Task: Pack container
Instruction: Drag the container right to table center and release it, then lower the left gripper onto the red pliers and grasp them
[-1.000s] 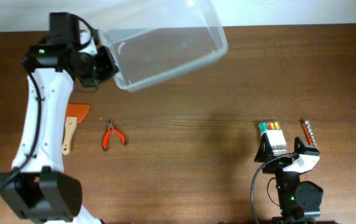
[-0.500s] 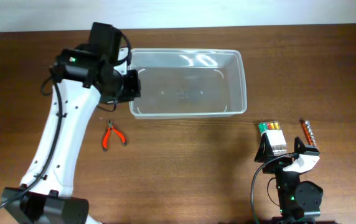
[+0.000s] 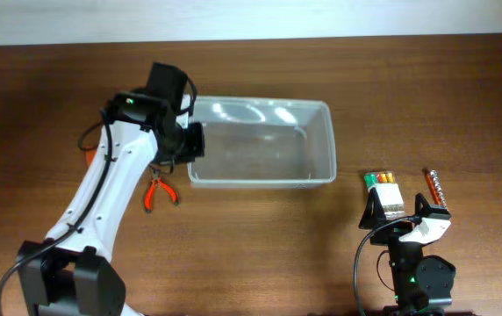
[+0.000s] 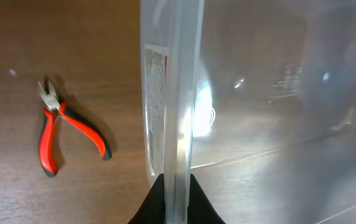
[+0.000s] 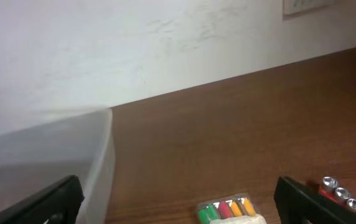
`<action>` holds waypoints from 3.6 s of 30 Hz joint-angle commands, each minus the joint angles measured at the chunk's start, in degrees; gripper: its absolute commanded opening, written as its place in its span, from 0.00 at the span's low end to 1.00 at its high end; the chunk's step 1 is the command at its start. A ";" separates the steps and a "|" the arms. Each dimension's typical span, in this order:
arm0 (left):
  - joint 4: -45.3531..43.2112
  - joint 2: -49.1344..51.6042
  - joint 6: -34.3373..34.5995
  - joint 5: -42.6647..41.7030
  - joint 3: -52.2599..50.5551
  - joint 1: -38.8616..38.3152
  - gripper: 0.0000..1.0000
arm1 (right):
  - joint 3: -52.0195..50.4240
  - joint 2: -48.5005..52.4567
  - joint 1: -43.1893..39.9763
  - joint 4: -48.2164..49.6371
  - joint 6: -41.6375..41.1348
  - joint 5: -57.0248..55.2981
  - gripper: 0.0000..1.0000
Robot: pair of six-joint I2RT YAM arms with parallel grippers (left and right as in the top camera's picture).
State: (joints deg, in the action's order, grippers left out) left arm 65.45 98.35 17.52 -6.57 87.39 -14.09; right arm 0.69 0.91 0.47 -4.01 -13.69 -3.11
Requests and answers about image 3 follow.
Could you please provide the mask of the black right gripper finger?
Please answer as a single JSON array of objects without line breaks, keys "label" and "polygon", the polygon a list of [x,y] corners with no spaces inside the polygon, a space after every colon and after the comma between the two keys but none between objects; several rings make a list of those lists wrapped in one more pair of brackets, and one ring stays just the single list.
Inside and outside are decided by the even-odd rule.
[{"label": "black right gripper finger", "polygon": [[369,190],[367,204],[358,227],[364,230],[371,230],[381,226],[384,222],[384,208],[377,194],[377,189],[372,188]]},{"label": "black right gripper finger", "polygon": [[421,219],[451,219],[451,214],[444,206],[429,204],[421,193],[415,196],[415,215]]}]

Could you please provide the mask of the red handled cutting pliers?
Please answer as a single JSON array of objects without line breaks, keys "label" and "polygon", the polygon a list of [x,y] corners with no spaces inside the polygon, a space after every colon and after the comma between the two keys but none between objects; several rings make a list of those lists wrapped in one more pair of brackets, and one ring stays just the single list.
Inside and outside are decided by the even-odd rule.
[{"label": "red handled cutting pliers", "polygon": [[155,207],[155,196],[158,191],[164,191],[169,197],[169,201],[172,205],[178,206],[180,203],[180,198],[176,190],[167,184],[162,176],[162,172],[158,169],[151,169],[151,178],[149,180],[147,189],[142,198],[142,205],[144,207],[145,213],[152,213]]}]

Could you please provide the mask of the clear plastic storage box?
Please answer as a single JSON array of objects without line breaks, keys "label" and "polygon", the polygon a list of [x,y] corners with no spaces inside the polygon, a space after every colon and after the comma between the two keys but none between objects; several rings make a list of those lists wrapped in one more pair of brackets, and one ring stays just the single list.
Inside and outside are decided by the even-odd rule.
[{"label": "clear plastic storage box", "polygon": [[188,165],[195,188],[309,189],[337,177],[330,108],[320,100],[202,96],[193,121],[204,156]]}]

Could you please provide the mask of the orange scraper wooden handle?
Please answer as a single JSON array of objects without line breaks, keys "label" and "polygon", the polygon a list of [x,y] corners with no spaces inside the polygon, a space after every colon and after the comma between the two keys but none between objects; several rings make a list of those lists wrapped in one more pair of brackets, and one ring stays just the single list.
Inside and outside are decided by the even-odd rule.
[{"label": "orange scraper wooden handle", "polygon": [[91,150],[88,150],[88,151],[84,152],[84,158],[85,158],[87,167],[89,167],[91,165],[91,163],[93,162],[96,154],[97,154],[96,149],[91,149]]}]

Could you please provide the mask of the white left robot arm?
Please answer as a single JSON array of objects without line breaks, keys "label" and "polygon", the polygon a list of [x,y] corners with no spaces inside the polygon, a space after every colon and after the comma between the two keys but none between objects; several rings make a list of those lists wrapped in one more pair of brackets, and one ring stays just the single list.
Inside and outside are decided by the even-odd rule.
[{"label": "white left robot arm", "polygon": [[204,132],[196,93],[119,92],[102,109],[100,141],[71,203],[42,242],[25,241],[18,273],[31,315],[134,315],[112,267],[118,228],[146,169],[193,162]]}]

